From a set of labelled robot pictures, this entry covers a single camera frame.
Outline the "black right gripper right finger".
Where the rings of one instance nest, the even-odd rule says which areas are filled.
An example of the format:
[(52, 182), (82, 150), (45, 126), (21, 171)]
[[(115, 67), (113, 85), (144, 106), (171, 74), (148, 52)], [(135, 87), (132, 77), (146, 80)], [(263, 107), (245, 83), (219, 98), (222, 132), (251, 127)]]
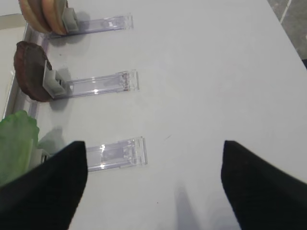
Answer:
[(236, 141), (225, 141), (221, 181), (242, 230), (305, 230), (307, 185)]

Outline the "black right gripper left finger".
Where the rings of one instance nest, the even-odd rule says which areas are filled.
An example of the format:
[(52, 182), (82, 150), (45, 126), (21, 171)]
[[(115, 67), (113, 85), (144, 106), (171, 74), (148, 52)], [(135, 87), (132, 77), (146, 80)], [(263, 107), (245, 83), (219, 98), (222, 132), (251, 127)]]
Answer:
[(0, 188), (2, 230), (67, 230), (88, 178), (85, 142), (75, 141)]

